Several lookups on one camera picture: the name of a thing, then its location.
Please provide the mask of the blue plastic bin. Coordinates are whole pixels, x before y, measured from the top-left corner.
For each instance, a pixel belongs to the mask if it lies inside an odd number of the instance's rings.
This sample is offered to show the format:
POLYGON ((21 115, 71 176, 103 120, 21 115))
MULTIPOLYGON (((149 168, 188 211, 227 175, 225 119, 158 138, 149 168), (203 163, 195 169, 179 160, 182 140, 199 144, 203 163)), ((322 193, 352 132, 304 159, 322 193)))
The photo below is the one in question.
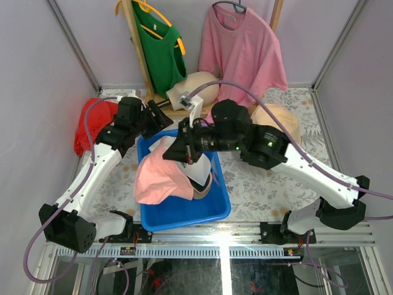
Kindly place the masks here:
MULTIPOLYGON (((176 130, 163 131, 145 140, 138 139, 138 166, 142 159, 150 153, 149 147, 163 136, 176 137, 176 130)), ((173 229, 192 224, 217 221, 226 218, 230 211, 230 199, 225 187, 219 156, 216 152, 205 152, 211 161, 212 185, 206 197, 200 200, 186 200, 169 196, 158 205, 141 206, 142 226, 148 231, 173 229)))

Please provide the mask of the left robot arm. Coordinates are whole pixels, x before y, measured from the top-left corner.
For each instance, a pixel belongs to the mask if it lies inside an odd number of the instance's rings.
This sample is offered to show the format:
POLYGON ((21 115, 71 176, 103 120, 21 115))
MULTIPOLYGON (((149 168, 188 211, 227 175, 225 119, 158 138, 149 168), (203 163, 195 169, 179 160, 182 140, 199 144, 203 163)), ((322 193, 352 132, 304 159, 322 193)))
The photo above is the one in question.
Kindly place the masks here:
POLYGON ((101 216, 90 216, 90 206, 110 172, 120 163, 137 137, 149 139, 173 124, 153 100, 143 103, 137 95, 117 100, 117 113, 92 137, 88 116, 103 99, 86 110, 84 128, 91 147, 91 158, 81 169, 67 191, 54 205, 44 204, 39 219, 44 235, 77 253, 85 253, 93 242, 113 236, 129 242, 134 236, 132 216, 114 210, 101 216))

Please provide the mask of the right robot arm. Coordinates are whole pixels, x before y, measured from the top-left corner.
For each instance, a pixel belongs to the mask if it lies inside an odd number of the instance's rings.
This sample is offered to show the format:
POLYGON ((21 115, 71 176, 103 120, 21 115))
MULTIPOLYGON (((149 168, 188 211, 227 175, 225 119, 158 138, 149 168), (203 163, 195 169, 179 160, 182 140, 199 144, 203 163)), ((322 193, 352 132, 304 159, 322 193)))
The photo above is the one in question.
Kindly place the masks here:
POLYGON ((194 164, 207 151, 239 151, 241 160, 249 165, 290 176, 319 196, 300 210, 286 212, 280 225, 262 226, 262 243, 297 243, 317 226, 348 230, 364 220, 366 205, 360 201, 360 189, 369 187, 366 176, 353 178, 328 168, 331 175, 349 183, 344 187, 319 173, 282 131, 253 124, 247 109, 234 101, 215 104, 211 115, 214 123, 206 127, 201 119, 183 119, 163 158, 194 164))

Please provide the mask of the beige bucket hat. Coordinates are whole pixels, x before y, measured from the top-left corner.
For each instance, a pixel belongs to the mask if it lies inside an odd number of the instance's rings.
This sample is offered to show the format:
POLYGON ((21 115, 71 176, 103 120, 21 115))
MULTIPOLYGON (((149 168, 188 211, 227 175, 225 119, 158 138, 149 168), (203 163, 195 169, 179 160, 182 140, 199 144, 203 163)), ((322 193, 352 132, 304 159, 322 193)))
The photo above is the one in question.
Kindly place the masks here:
MULTIPOLYGON (((286 130, 290 133, 291 137, 297 142, 297 144, 301 145, 301 130, 297 117, 284 106, 271 103, 267 103, 265 104, 265 106, 286 128, 286 130)), ((279 126, 275 123, 275 121, 261 106, 256 107, 256 109, 251 115, 251 119, 254 124, 269 125, 274 128, 280 129, 279 126)))

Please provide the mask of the white baseball cap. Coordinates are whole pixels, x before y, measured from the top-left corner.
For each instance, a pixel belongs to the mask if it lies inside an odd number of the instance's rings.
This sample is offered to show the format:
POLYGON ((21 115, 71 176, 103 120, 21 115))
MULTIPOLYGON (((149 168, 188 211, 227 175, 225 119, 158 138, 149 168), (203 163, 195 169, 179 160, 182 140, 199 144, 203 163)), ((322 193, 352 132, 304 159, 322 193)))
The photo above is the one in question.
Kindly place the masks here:
MULTIPOLYGON (((167 150, 174 143, 175 139, 176 138, 173 136, 163 136, 149 147, 149 151, 153 152, 159 146, 162 140, 164 140, 164 150, 167 150)), ((177 165, 178 169, 192 181, 201 186, 206 184, 211 172, 211 161, 207 156, 202 155, 199 160, 193 164, 177 161, 175 161, 175 164, 177 165)))

